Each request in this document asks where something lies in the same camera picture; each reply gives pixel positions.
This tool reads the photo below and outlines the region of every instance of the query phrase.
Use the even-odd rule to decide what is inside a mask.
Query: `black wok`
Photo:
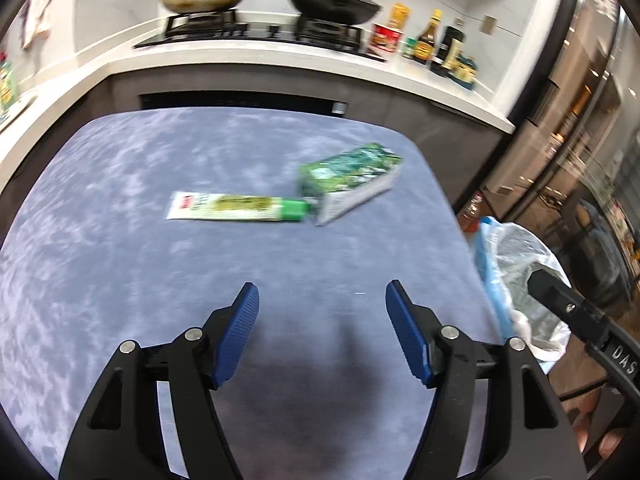
[[[368,22],[380,10],[371,0],[291,0],[291,3],[306,18],[343,25]]]

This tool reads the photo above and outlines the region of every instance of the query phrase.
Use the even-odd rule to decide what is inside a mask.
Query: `blue tablecloth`
[[[293,197],[300,164],[367,141],[404,157],[401,176],[326,227],[165,219],[175,190]],[[248,480],[402,478],[433,393],[409,372],[388,320],[390,280],[441,322],[499,342],[466,242],[416,146],[337,118],[181,108],[93,121],[33,187],[0,269],[0,401],[54,475],[118,344],[169,342],[229,305],[245,281],[260,290],[260,314],[214,400]],[[477,460],[484,400],[463,472]],[[169,435],[165,388],[161,403]]]

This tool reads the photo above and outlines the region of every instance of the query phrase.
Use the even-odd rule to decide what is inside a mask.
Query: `toothpaste box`
[[[300,168],[300,193],[316,225],[326,225],[357,205],[392,188],[402,157],[370,142]]]

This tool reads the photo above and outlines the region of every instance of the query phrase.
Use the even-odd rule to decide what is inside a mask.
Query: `plastic trash bag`
[[[491,217],[481,220],[472,251],[502,336],[524,339],[548,372],[564,355],[571,331],[529,295],[527,280],[532,272],[544,268],[571,286],[558,259],[524,227],[501,224]]]

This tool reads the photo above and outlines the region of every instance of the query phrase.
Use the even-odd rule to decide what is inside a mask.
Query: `metal screw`
[[[522,352],[527,347],[526,343],[519,337],[509,339],[509,346],[517,352]]]
[[[456,339],[460,335],[460,332],[456,327],[449,325],[443,326],[440,333],[442,334],[442,337],[446,339]]]
[[[130,354],[136,349],[136,344],[133,341],[125,341],[120,345],[120,351],[123,354]]]
[[[202,337],[202,330],[199,328],[190,328],[184,333],[184,338],[187,341],[197,341]]]

